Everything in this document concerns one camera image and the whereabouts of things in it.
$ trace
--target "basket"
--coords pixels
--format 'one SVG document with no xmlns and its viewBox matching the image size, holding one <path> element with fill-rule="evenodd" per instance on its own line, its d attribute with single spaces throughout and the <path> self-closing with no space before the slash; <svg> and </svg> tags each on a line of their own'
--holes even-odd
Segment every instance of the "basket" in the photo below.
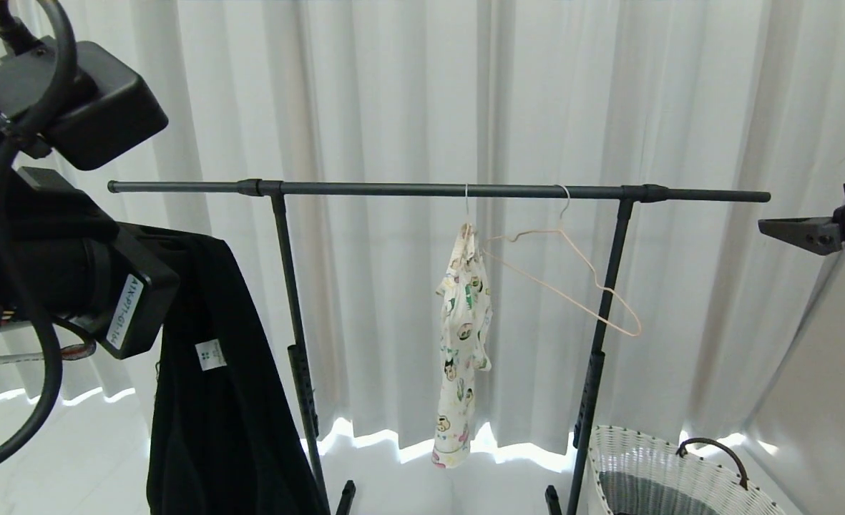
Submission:
<svg viewBox="0 0 845 515">
<path fill-rule="evenodd" d="M 740 473 L 688 454 L 691 443 L 717 446 Z M 604 515 L 785 515 L 747 479 L 737 454 L 708 438 L 674 446 L 638 431 L 596 426 L 590 456 L 599 496 L 591 504 Z"/>
</svg>

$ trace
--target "empty clothes hanger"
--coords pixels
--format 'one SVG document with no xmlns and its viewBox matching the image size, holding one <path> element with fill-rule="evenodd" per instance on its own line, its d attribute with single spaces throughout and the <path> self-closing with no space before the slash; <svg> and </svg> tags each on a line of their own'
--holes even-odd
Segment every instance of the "empty clothes hanger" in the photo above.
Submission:
<svg viewBox="0 0 845 515">
<path fill-rule="evenodd" d="M 593 265 L 591 264 L 591 261 L 589 261 L 588 258 L 585 257 L 585 254 L 583 254 L 582 251 L 580 251 L 580 249 L 578 248 L 578 245 L 574 244 L 574 242 L 572 241 L 572 238 L 569 238 L 569 235 L 565 234 L 565 231 L 562 230 L 562 216 L 565 215 L 566 210 L 569 209 L 569 204 L 572 203 L 572 193 L 570 193 L 569 189 L 566 188 L 565 186 L 562 186 L 562 185 L 558 185 L 558 186 L 565 190 L 565 194 L 566 194 L 566 196 L 568 196 L 568 200 L 565 203 L 565 207 L 562 208 L 562 212 L 559 213 L 559 226 L 557 226 L 557 228 L 555 228 L 555 229 L 533 229 L 533 230 L 530 230 L 530 231 L 518 232 L 516 235 L 513 235 L 513 237 L 507 237 L 507 235 L 500 235 L 500 237 L 491 237 L 491 238 L 485 240 L 484 244 L 482 245 L 482 248 L 481 248 L 482 253 L 484 253 L 485 255 L 488 255 L 489 257 L 493 258 L 493 260 L 496 260 L 499 263 L 503 264 L 505 267 L 511 268 L 511 270 L 516 271 L 516 273 L 519 273 L 519 274 L 523 275 L 524 277 L 529 278 L 530 280 L 533 280 L 534 283 L 540 284 L 540 286 L 543 286 L 544 288 L 552 290 L 553 293 L 556 293 L 558 296 L 563 297 L 563 299 L 568 300 L 570 303 L 578 306 L 580 309 L 582 309 L 586 313 L 590 314 L 592 317 L 595 317 L 597 320 L 601 320 L 601 322 L 606 323 L 606 325 L 614 328 L 615 330 L 618 330 L 620 333 L 624 333 L 624 335 L 628 335 L 628 336 L 639 336 L 639 335 L 641 335 L 641 333 L 642 333 L 642 321 L 638 319 L 638 315 L 635 314 L 634 310 L 632 310 L 632 308 L 629 306 L 629 304 L 626 303 L 626 301 L 624 299 L 622 299 L 622 297 L 619 296 L 619 293 L 616 293 L 616 290 L 613 290 L 611 288 L 606 288 L 605 286 L 601 285 L 600 281 L 597 278 L 596 268 L 593 267 Z M 562 239 L 564 239 L 565 242 L 567 244 L 569 244 L 569 247 L 571 247 L 572 250 L 574 250 L 575 253 L 578 254 L 578 257 L 582 258 L 582 261 L 585 261 L 587 266 L 589 268 L 591 268 L 591 273 L 593 274 L 593 280 L 595 281 L 595 287 L 597 287 L 600 290 L 609 291 L 609 293 L 612 293 L 612 296 L 616 297 L 616 299 L 618 299 L 620 301 L 620 303 L 622 303 L 622 306 L 625 306 L 625 309 L 628 310 L 629 314 L 631 314 L 632 319 L 635 319 L 635 325 L 638 327 L 638 329 L 635 330 L 634 333 L 631 332 L 631 330 L 622 329 L 622 327 L 616 325 L 615 323 L 610 322 L 608 319 L 605 319 L 602 316 L 599 316 L 599 314 L 597 314 L 597 313 L 593 312 L 593 310 L 587 308 L 585 306 L 585 304 L 579 303 L 578 300 L 574 300 L 574 299 L 572 299 L 572 297 L 566 295 L 565 293 L 562 293 L 562 291 L 559 291 L 559 289 L 557 289 L 556 287 L 553 287 L 552 285 L 547 284 L 543 280 L 539 280 L 539 278 L 535 278 L 534 276 L 526 273 L 526 271 L 521 270 L 521 268 L 518 268 L 518 267 L 516 267 L 516 266 L 514 266 L 510 263 L 505 262 L 500 257 L 497 257 L 497 255 L 491 254 L 487 250 L 489 242 L 491 242 L 493 240 L 504 239 L 508 243 L 514 243 L 514 242 L 517 241 L 518 238 L 523 237 L 523 235 L 536 235 L 536 234 L 561 235 Z"/>
</svg>

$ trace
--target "white label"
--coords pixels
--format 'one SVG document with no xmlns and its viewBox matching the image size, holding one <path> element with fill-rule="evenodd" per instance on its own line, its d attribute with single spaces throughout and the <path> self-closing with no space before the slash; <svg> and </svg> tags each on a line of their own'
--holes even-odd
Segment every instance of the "white label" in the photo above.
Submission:
<svg viewBox="0 0 845 515">
<path fill-rule="evenodd" d="M 213 368 L 225 366 L 225 356 L 219 346 L 219 340 L 197 343 L 196 354 L 200 358 L 200 368 L 203 371 L 211 371 Z"/>
<path fill-rule="evenodd" d="M 130 321 L 133 320 L 133 312 L 142 296 L 143 283 L 137 277 L 130 274 L 124 284 L 124 291 L 117 301 L 117 309 L 114 310 L 114 319 L 111 320 L 111 327 L 107 330 L 107 341 L 114 348 L 121 348 L 124 345 L 124 338 L 127 337 Z"/>
</svg>

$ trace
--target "white clothing label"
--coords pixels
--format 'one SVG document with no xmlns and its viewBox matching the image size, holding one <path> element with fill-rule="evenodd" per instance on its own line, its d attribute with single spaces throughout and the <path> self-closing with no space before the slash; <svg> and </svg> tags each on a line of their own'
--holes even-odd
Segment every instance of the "white clothing label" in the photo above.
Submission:
<svg viewBox="0 0 845 515">
<path fill-rule="evenodd" d="M 226 365 L 225 355 L 222 354 L 219 340 L 197 343 L 196 354 L 200 359 L 200 368 L 202 368 L 203 372 Z"/>
<path fill-rule="evenodd" d="M 124 283 L 124 290 L 117 301 L 114 318 L 111 319 L 111 326 L 108 328 L 105 337 L 115 348 L 119 349 L 124 345 L 124 339 L 127 338 L 127 329 L 133 320 L 133 312 L 135 312 L 135 307 L 139 303 L 139 297 L 142 296 L 142 289 L 143 283 L 141 280 L 138 280 L 133 274 L 127 276 L 127 282 Z"/>
<path fill-rule="evenodd" d="M 436 294 L 441 304 L 439 372 L 441 395 L 435 424 L 432 463 L 453 469 L 470 456 L 474 423 L 475 371 L 488 371 L 485 339 L 492 321 L 492 292 L 477 249 L 474 226 L 464 224 L 454 243 L 448 271 Z"/>
</svg>

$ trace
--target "brown basket handle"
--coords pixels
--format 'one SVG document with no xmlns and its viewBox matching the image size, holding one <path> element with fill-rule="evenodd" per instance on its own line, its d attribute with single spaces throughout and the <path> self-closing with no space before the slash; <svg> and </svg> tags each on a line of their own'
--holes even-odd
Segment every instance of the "brown basket handle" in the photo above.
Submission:
<svg viewBox="0 0 845 515">
<path fill-rule="evenodd" d="M 737 456 L 737 453 L 734 453 L 730 447 L 718 442 L 717 440 L 711 440 L 710 438 L 688 438 L 680 444 L 680 448 L 677 449 L 677 456 L 681 458 L 686 457 L 688 452 L 686 450 L 686 446 L 689 446 L 692 443 L 706 443 L 708 446 L 715 446 L 726 452 L 731 459 L 733 459 L 733 462 L 737 464 L 737 469 L 740 470 L 740 486 L 742 486 L 745 490 L 750 489 L 748 485 L 750 479 L 749 476 L 746 475 L 746 467 L 740 462 L 740 456 Z"/>
</svg>

